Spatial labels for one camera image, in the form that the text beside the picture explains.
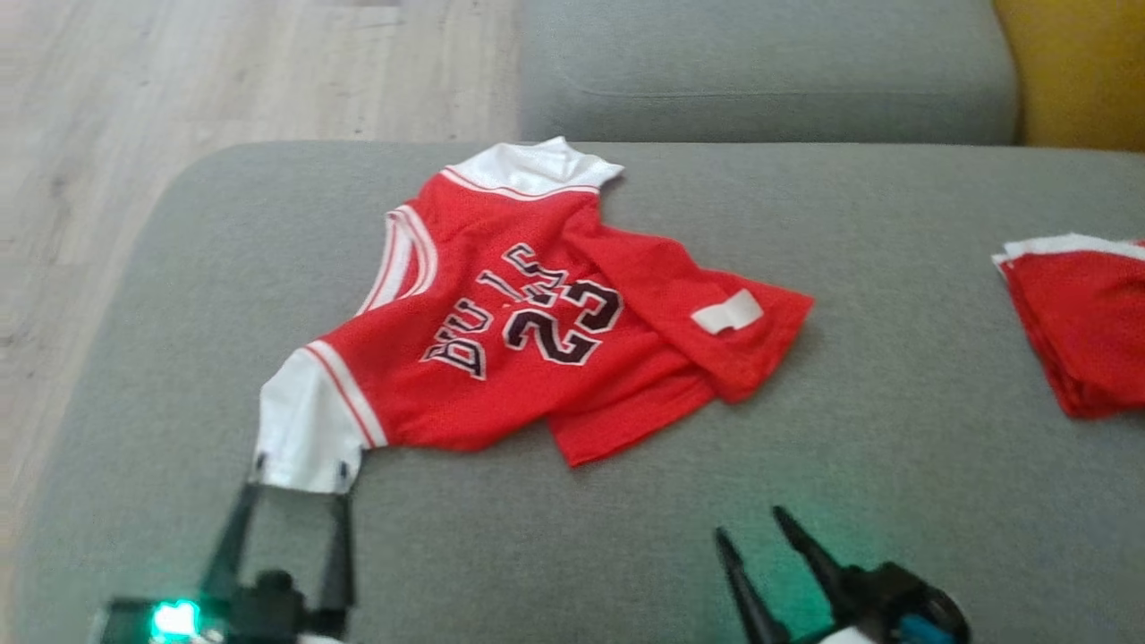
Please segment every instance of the bulls jersey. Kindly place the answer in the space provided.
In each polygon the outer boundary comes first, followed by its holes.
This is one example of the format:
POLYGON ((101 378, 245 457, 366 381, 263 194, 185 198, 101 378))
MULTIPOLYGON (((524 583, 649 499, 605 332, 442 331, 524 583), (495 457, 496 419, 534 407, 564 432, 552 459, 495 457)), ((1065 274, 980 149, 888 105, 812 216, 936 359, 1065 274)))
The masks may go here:
POLYGON ((357 314, 262 387, 267 482, 330 492, 365 449, 479 450, 540 418, 575 466, 750 395, 811 299, 605 226, 622 170, 563 139, 499 144, 387 213, 357 314))
POLYGON ((1145 408, 1145 242, 1037 237, 994 264, 1066 414, 1145 408))

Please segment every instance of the blue component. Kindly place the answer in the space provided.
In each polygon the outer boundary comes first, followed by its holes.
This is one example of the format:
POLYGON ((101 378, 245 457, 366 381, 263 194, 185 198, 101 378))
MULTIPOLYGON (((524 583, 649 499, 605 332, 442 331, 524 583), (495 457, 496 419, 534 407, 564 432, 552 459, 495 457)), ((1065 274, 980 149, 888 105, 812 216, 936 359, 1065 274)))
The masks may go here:
POLYGON ((914 613, 899 621, 899 634, 902 644, 954 644, 953 635, 914 613))

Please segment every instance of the clothing tag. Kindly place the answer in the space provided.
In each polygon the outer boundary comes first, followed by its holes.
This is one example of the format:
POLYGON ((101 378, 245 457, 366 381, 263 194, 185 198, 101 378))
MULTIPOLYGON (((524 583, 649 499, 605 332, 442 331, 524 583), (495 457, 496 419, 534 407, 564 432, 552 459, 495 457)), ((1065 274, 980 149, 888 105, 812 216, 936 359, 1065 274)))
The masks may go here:
POLYGON ((763 316, 764 309, 751 297, 751 292, 744 289, 721 304, 705 306, 693 313, 692 320, 714 336, 724 329, 743 329, 763 316))

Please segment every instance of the robotic arm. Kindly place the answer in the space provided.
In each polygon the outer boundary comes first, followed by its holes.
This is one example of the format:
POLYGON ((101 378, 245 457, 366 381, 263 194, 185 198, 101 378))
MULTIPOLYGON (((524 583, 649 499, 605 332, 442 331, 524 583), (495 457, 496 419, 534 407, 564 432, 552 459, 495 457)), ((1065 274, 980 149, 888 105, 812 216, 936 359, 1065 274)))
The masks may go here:
MULTIPOLYGON (((342 644, 355 603, 348 469, 342 468, 332 495, 334 535, 313 608, 285 571, 263 571, 253 587, 239 583, 261 473, 260 458, 231 510, 196 599, 112 599, 97 615, 89 644, 342 644)), ((775 506, 773 513, 823 589, 835 623, 792 641, 748 579, 727 532, 719 528, 716 544, 749 644, 969 644, 970 627, 945 592, 890 561, 874 571, 839 566, 787 510, 775 506)))
MULTIPOLYGON (((773 508, 772 515, 791 548, 807 561, 835 621, 795 644, 969 644, 970 626, 941 590, 892 561, 874 571, 843 567, 782 506, 773 508)), ((792 643, 790 631, 748 579, 724 528, 716 531, 716 545, 749 644, 792 643)))
POLYGON ((317 606, 308 608, 281 570, 239 583, 247 527, 262 489, 262 460, 239 492, 197 599, 112 599, 97 616, 92 644, 341 644, 354 606, 354 543, 348 468, 332 498, 334 534, 317 606))

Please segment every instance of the wooden floor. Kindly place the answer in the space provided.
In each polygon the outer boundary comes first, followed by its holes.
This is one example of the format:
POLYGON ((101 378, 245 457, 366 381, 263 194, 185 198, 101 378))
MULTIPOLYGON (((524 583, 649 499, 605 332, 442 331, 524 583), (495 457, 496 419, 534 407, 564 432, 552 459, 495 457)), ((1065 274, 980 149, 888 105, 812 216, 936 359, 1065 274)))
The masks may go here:
POLYGON ((2 2, 6 613, 22 517, 164 187, 199 157, 251 141, 515 139, 519 3, 2 2))

